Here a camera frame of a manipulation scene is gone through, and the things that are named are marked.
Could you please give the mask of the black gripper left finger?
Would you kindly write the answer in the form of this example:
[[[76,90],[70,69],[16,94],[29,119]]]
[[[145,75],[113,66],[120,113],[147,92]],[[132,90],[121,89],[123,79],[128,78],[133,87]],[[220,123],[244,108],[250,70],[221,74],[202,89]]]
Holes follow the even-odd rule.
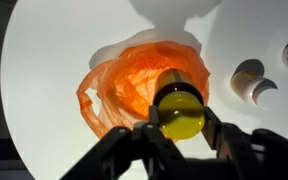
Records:
[[[186,159],[159,127],[158,108],[134,128],[117,126],[99,140],[60,180],[118,180],[141,160],[148,180],[194,180]]]

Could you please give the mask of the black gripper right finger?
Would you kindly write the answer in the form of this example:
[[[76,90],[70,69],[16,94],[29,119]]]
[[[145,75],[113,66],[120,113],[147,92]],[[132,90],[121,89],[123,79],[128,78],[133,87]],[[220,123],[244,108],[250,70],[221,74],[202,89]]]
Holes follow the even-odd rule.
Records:
[[[202,161],[209,180],[288,180],[288,139],[264,128],[251,134],[233,123],[221,122],[205,107],[202,130],[215,159]]]

